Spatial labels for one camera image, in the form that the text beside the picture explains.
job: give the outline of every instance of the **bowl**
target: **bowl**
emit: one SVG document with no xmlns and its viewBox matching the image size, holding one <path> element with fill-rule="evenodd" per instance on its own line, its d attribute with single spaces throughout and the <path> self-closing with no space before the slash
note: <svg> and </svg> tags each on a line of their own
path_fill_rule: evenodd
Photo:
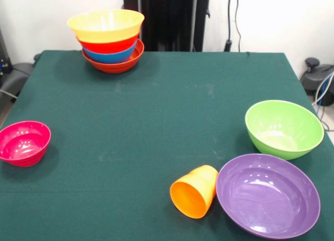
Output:
<svg viewBox="0 0 334 241">
<path fill-rule="evenodd" d="M 0 159 L 12 165 L 28 167 L 44 156 L 51 131 L 43 123 L 23 121 L 0 131 Z"/>
<path fill-rule="evenodd" d="M 144 15 L 134 10 L 108 9 L 76 15 L 67 25 L 80 41 L 110 43 L 137 35 L 143 20 Z"/>
<path fill-rule="evenodd" d="M 84 41 L 80 41 L 78 38 L 78 41 L 82 45 L 83 48 L 95 52 L 95 53 L 102 53 L 102 54 L 111 54 L 116 52 L 122 52 L 128 48 L 130 48 L 135 41 L 137 40 L 139 34 L 133 36 L 132 38 L 115 41 L 115 42 L 109 42 L 109 43 L 87 43 Z"/>
<path fill-rule="evenodd" d="M 127 61 L 130 56 L 132 55 L 132 52 L 134 51 L 136 47 L 137 40 L 134 42 L 134 44 L 125 51 L 112 53 L 112 54 L 101 54 L 96 52 L 91 52 L 87 49 L 83 49 L 87 55 L 94 61 L 104 64 L 118 64 L 121 62 Z"/>
<path fill-rule="evenodd" d="M 320 214 L 312 181 L 288 161 L 247 154 L 220 170 L 217 198 L 226 214 L 244 230 L 263 238 L 294 238 L 308 232 Z"/>
<path fill-rule="evenodd" d="M 250 139 L 266 154 L 291 160 L 317 147 L 324 128 L 320 120 L 306 108 L 282 100 L 254 104 L 245 116 Z"/>
<path fill-rule="evenodd" d="M 119 74 L 135 66 L 135 64 L 138 62 L 138 60 L 141 58 L 144 52 L 144 44 L 142 43 L 140 39 L 138 39 L 135 50 L 130 56 L 130 58 L 128 59 L 128 61 L 120 63 L 120 64 L 101 64 L 101 63 L 91 60 L 87 56 L 84 50 L 82 50 L 81 52 L 82 52 L 82 55 L 85 57 L 85 59 L 88 62 L 90 62 L 96 69 L 103 71 L 104 73 Z"/>
</svg>

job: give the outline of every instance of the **lime green bowl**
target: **lime green bowl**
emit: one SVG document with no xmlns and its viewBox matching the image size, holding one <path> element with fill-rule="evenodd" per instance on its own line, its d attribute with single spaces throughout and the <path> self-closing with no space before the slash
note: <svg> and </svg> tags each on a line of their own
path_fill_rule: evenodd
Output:
<svg viewBox="0 0 334 241">
<path fill-rule="evenodd" d="M 285 160 L 305 155 L 324 138 L 320 120 L 288 101 L 256 103 L 246 112 L 245 121 L 250 139 L 260 152 Z"/>
</svg>

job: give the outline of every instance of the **wall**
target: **wall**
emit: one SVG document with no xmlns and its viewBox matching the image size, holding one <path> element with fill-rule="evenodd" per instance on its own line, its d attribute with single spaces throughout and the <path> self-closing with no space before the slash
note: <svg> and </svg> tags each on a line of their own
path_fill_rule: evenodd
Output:
<svg viewBox="0 0 334 241">
<path fill-rule="evenodd" d="M 0 28 L 8 54 L 13 63 L 33 62 L 42 50 L 80 49 L 67 19 L 122 4 L 123 0 L 0 0 Z"/>
<path fill-rule="evenodd" d="M 227 39 L 227 1 L 210 0 L 205 51 L 222 51 Z M 0 27 L 13 63 L 31 62 L 44 49 L 79 49 L 66 26 L 77 13 L 120 8 L 123 0 L 0 0 Z M 231 14 L 234 23 L 235 0 Z M 296 74 L 304 59 L 334 62 L 334 0 L 240 0 L 242 51 L 285 52 Z M 238 37 L 232 25 L 232 50 Z"/>
<path fill-rule="evenodd" d="M 205 51 L 223 51 L 228 38 L 228 0 L 210 0 Z M 231 0 L 232 50 L 237 50 L 234 24 L 236 0 Z M 334 64 L 334 0 L 239 0 L 237 23 L 241 51 L 284 52 L 298 76 L 304 60 L 317 57 Z"/>
</svg>

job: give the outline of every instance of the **blue bowl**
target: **blue bowl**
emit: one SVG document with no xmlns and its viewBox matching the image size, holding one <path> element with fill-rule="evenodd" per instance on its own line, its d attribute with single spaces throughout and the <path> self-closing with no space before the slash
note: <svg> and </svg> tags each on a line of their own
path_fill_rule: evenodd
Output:
<svg viewBox="0 0 334 241">
<path fill-rule="evenodd" d="M 137 44 L 137 40 L 135 43 L 128 49 L 122 51 L 122 52 L 117 52 L 117 53 L 112 53 L 112 54 L 101 54 L 101 53 L 96 53 L 87 50 L 86 48 L 83 48 L 87 55 L 94 61 L 99 62 L 99 63 L 104 63 L 104 64 L 118 64 L 127 61 L 132 52 L 135 50 Z"/>
</svg>

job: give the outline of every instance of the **cup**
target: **cup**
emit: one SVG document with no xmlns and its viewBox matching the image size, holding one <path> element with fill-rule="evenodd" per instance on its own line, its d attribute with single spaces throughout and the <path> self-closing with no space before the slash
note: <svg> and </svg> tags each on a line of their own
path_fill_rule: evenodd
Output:
<svg viewBox="0 0 334 241">
<path fill-rule="evenodd" d="M 217 176 L 215 168 L 203 165 L 175 181 L 170 195 L 176 208 L 190 218 L 202 218 L 216 195 Z"/>
</svg>

